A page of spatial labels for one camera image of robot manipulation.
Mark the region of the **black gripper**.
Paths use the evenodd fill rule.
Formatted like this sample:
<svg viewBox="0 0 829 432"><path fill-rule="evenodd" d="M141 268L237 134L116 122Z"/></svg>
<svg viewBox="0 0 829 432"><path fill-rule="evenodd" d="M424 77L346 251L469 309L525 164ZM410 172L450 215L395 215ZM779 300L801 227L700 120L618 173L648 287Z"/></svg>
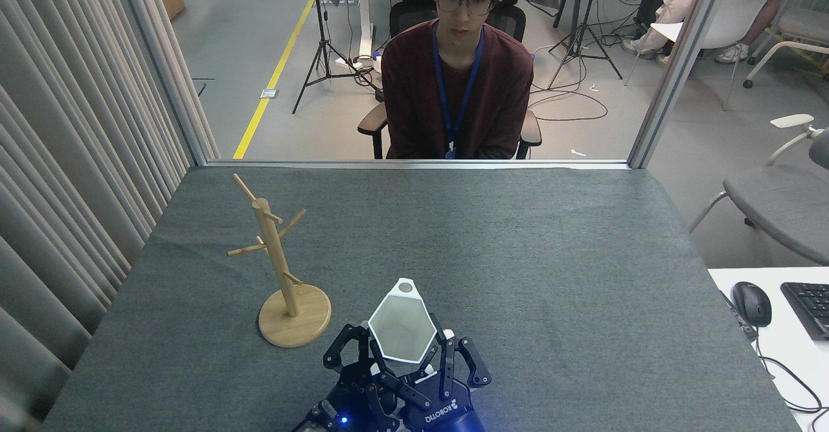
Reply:
<svg viewBox="0 0 829 432"><path fill-rule="evenodd" d="M453 384L455 335L441 328L438 317L431 315L437 329L436 341L441 349L439 369L435 375L419 379L415 390L429 398L430 406L418 408L413 402L405 406L405 428L409 431L484 431L483 423L471 402L469 387L486 387L492 375L475 343L464 337L458 350L468 366L468 385Z"/></svg>
<svg viewBox="0 0 829 432"><path fill-rule="evenodd" d="M366 367L344 367L341 352L358 341L358 362L373 358ZM403 423L396 415L398 402L426 411L429 397L415 389L407 376L397 377L386 365L381 347L362 325L345 324L323 355L326 369L340 371L328 396L312 407L293 431L397 431Z"/></svg>

